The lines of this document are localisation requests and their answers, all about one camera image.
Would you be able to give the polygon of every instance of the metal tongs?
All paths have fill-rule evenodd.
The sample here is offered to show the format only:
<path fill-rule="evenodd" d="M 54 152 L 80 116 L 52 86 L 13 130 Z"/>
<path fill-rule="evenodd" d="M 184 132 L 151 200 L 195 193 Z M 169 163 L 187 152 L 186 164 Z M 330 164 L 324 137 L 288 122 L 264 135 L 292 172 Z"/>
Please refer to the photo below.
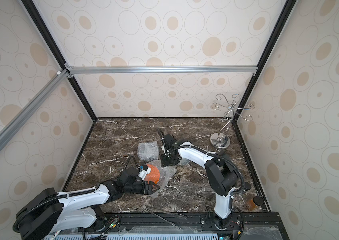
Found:
<path fill-rule="evenodd" d="M 152 209 L 154 211 L 162 212 L 162 213 L 165 213 L 165 214 L 171 214 L 171 215 L 175 215 L 177 217 L 181 217 L 181 218 L 187 219 L 186 216 L 184 216 L 182 214 L 177 214 L 177 213 L 173 213 L 173 212 L 167 212 L 167 211 L 164 211 L 164 210 L 154 209 L 152 207 L 143 206 L 143 209 L 146 210 L 147 212 L 149 212 L 150 214 L 154 215 L 155 217 L 160 218 L 161 220 L 165 221 L 166 223 L 168 223 L 168 224 L 172 225 L 173 227 L 175 227 L 177 229 L 180 229 L 180 230 L 182 230 L 182 229 L 179 226 L 177 226 L 175 223 L 170 222 L 167 219 L 160 217 L 159 215 L 157 215 L 154 212 L 152 212 L 150 209 Z"/>

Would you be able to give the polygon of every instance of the marble tabletop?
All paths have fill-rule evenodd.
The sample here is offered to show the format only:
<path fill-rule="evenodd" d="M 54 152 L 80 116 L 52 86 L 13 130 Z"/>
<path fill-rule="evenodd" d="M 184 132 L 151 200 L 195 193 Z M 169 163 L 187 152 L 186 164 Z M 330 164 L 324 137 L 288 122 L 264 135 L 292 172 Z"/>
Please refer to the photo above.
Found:
<path fill-rule="evenodd" d="M 209 137 L 219 131 L 222 123 L 217 118 L 100 118 L 91 132 L 67 191 L 89 188 L 117 177 L 128 155 L 137 157 L 139 142 L 157 141 L 160 147 L 160 138 L 156 132 L 158 127 L 164 133 L 174 135 L 177 140 L 185 139 L 203 149 L 216 151 L 210 145 Z M 228 136 L 231 144 L 226 150 L 227 154 L 244 175 L 244 180 L 253 185 L 232 128 Z M 233 204 L 243 212 L 248 212 L 245 202 L 255 195 L 256 191 L 252 187 L 248 192 L 236 195 Z M 124 194 L 114 202 L 101 205 L 101 208 L 104 212 L 142 212 L 143 205 L 170 212 L 206 212 L 206 206 L 211 210 L 215 206 L 215 193 L 205 170 L 189 162 L 176 166 L 176 173 L 156 198 Z"/>

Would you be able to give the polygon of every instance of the robotic arm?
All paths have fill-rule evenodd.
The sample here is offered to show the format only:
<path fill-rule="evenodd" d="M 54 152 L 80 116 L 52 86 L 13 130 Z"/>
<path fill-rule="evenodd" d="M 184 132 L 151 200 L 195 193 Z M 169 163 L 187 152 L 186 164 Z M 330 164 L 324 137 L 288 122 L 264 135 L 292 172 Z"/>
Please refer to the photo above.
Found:
<path fill-rule="evenodd" d="M 174 166 L 182 158 L 202 166 L 211 188 L 215 191 L 214 222 L 218 229 L 229 224 L 234 194 L 244 189 L 244 178 L 239 169 L 224 152 L 210 152 L 184 140 L 177 141 L 172 135 L 159 129 L 164 154 L 160 156 L 161 166 Z M 136 167 L 128 167 L 133 159 Z M 16 215 L 13 230 L 19 232 L 22 240 L 39 240 L 48 233 L 83 227 L 94 231 L 105 228 L 104 214 L 100 204 L 122 197 L 123 193 L 151 195 L 160 187 L 152 181 L 144 181 L 151 171 L 147 165 L 138 166 L 135 158 L 129 156 L 121 174 L 92 188 L 72 192 L 55 192 L 53 188 L 43 190 Z"/>
<path fill-rule="evenodd" d="M 190 142 L 177 141 L 170 134 L 164 135 L 160 129 L 158 133 L 164 151 L 160 156 L 162 167 L 177 165 L 185 158 L 205 169 L 209 185 L 215 191 L 215 224 L 219 228 L 225 228 L 230 220 L 234 194 L 241 193 L 244 189 L 244 178 L 239 169 L 224 151 L 205 151 Z"/>
<path fill-rule="evenodd" d="M 126 168 L 130 159 L 136 168 Z M 134 157 L 129 156 L 122 173 L 115 179 L 72 192 L 45 189 L 16 214 L 13 230 L 19 232 L 23 240 L 39 240 L 50 232 L 76 227 L 102 230 L 105 222 L 100 204 L 119 199 L 125 192 L 151 195 L 160 189 L 154 182 L 144 181 L 150 171 L 147 165 L 138 166 Z"/>

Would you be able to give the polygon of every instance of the orange mesh object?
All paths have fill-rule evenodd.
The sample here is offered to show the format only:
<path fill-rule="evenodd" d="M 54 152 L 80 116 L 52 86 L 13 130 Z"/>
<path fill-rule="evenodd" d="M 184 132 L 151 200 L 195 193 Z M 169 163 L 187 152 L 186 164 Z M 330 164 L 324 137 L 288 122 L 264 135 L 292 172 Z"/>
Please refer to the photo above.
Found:
<path fill-rule="evenodd" d="M 148 181 L 148 182 L 152 181 L 157 184 L 160 179 L 159 170 L 157 169 L 157 167 L 153 165 L 150 165 L 150 164 L 146 164 L 146 165 L 151 168 L 151 172 L 146 175 L 146 177 L 144 178 L 144 181 Z"/>

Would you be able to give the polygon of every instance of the patterned wall panel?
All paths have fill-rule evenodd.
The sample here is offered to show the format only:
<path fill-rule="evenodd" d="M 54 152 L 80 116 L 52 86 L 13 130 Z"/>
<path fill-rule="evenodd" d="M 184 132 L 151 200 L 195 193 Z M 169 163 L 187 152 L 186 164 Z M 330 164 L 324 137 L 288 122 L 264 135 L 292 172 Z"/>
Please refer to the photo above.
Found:
<path fill-rule="evenodd" d="M 77 74 L 97 117 L 216 117 L 211 104 L 223 93 L 232 102 L 252 73 Z"/>
<path fill-rule="evenodd" d="M 239 121 L 291 240 L 339 239 L 339 0 L 301 0 Z"/>
<path fill-rule="evenodd" d="M 0 131 L 60 69 L 16 0 L 0 0 Z"/>
<path fill-rule="evenodd" d="M 37 0 L 72 66 L 256 65 L 285 0 Z"/>
<path fill-rule="evenodd" d="M 0 239 L 19 240 L 15 214 L 42 190 L 61 190 L 92 120 L 64 80 L 0 152 Z"/>

